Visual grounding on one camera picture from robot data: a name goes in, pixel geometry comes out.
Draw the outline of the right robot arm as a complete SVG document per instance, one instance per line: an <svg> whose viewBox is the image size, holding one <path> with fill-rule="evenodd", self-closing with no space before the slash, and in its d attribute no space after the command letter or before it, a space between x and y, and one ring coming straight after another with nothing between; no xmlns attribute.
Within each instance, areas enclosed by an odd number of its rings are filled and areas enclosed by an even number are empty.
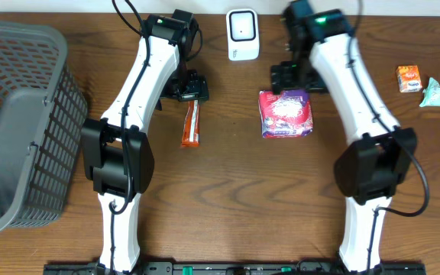
<svg viewBox="0 0 440 275"><path fill-rule="evenodd" d="M402 128L378 93L359 51L357 26L339 9L315 12L292 1L282 13L289 61L270 69L274 93L327 92L341 118L347 148L335 161L335 182L345 198L345 229L338 260L326 274L424 274L423 264L383 263L384 216L412 162L416 133Z"/></svg>

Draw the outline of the orange snack bar wrapper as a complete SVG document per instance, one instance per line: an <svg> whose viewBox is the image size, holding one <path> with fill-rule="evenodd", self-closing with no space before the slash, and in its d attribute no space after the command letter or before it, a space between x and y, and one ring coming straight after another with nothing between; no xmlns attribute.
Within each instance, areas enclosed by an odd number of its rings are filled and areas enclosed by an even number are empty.
<svg viewBox="0 0 440 275"><path fill-rule="evenodd" d="M183 124L182 147L199 146L199 101L188 102L188 111Z"/></svg>

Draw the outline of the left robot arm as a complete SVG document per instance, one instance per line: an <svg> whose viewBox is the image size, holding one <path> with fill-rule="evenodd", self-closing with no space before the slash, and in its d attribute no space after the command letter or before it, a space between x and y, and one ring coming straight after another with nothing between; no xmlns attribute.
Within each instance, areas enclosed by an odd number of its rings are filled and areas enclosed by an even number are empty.
<svg viewBox="0 0 440 275"><path fill-rule="evenodd" d="M154 173L148 128L162 98L209 100L206 78L190 70L194 40L202 36L191 12L149 15L141 26L136 59L118 96L99 120L81 130L85 175L98 194L103 216L103 249L96 274L131 274L139 255L138 218L142 194Z"/></svg>

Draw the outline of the small orange tissue packet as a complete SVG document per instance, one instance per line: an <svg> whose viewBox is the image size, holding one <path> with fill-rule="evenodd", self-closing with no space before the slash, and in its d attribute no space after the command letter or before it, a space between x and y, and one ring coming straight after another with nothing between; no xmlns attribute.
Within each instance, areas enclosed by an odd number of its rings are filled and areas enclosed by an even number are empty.
<svg viewBox="0 0 440 275"><path fill-rule="evenodd" d="M401 93L419 92L422 89L422 80L416 65L398 66L396 76Z"/></svg>

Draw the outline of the purple square snack packet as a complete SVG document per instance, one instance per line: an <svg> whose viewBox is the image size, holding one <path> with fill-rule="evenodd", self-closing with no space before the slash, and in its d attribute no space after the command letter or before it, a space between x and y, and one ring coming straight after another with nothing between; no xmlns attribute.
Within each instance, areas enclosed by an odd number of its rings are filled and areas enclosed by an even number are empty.
<svg viewBox="0 0 440 275"><path fill-rule="evenodd" d="M297 138L313 131L309 94L303 89L260 91L258 98L263 138Z"/></svg>

